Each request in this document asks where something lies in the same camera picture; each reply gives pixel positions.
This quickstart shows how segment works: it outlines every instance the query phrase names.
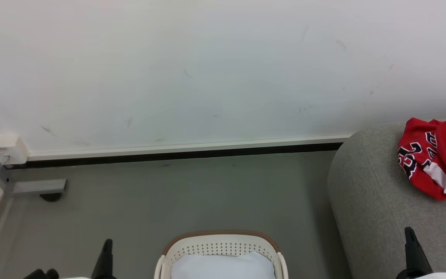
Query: white cloth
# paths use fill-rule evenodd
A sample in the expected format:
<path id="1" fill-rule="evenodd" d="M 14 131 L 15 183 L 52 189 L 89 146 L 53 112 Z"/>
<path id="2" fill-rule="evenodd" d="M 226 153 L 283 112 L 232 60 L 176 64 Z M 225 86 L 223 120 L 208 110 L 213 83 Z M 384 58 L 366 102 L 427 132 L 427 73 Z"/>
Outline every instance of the white cloth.
<path id="1" fill-rule="evenodd" d="M 172 267 L 172 279 L 275 279 L 274 267 L 262 254 L 238 257 L 185 255 Z"/>
<path id="2" fill-rule="evenodd" d="M 446 272 L 436 272 L 419 277 L 420 279 L 446 279 Z"/>

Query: red shirt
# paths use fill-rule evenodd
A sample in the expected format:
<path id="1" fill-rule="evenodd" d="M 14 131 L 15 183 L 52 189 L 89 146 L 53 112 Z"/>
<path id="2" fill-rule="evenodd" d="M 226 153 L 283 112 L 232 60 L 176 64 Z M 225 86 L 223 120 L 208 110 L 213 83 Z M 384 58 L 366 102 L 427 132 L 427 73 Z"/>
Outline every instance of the red shirt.
<path id="1" fill-rule="evenodd" d="M 446 121 L 407 121 L 398 144 L 398 163 L 418 189 L 446 199 Z"/>

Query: brown basket rim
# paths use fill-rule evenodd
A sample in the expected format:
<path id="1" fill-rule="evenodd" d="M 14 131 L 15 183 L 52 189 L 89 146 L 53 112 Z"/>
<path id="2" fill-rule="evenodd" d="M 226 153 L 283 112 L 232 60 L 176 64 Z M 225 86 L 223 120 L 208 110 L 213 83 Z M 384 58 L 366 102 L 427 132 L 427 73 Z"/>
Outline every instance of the brown basket rim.
<path id="1" fill-rule="evenodd" d="M 276 242 L 266 233 L 254 230 L 221 229 L 221 230 L 200 230 L 189 233 L 183 233 L 172 239 L 170 242 L 168 242 L 168 245 L 166 245 L 165 249 L 163 250 L 163 255 L 166 256 L 166 254 L 168 254 L 168 251 L 173 246 L 173 244 L 184 238 L 203 236 L 203 235 L 216 235 L 216 234 L 240 234 L 240 235 L 258 236 L 269 242 L 271 246 L 273 246 L 275 252 L 277 253 L 280 252 L 278 244 L 276 244 Z"/>

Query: white laundry basket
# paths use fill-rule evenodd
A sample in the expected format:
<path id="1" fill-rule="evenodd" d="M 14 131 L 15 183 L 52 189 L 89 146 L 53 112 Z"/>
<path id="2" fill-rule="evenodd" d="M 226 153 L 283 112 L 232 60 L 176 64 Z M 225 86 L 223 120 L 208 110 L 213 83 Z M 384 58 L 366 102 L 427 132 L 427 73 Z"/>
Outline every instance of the white laundry basket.
<path id="1" fill-rule="evenodd" d="M 278 245 L 264 233 L 250 230 L 208 230 L 175 237 L 156 265 L 154 279 L 171 279 L 172 267 L 184 255 L 241 256 L 257 252 L 274 266 L 276 279 L 288 279 L 285 258 Z"/>

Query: gray carpet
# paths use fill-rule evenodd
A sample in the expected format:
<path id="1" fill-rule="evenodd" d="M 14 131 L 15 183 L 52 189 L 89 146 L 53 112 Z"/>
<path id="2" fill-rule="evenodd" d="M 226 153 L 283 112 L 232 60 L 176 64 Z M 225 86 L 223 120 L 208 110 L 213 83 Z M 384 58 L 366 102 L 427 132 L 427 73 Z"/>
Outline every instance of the gray carpet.
<path id="1" fill-rule="evenodd" d="M 114 275 L 150 279 L 164 246 L 196 230 L 249 229 L 280 246 L 290 278 L 349 279 L 326 177 L 334 152 L 252 155 L 12 171 L 69 179 L 60 201 L 15 198 L 0 238 L 0 278 L 41 268 L 91 275 L 113 239 Z"/>

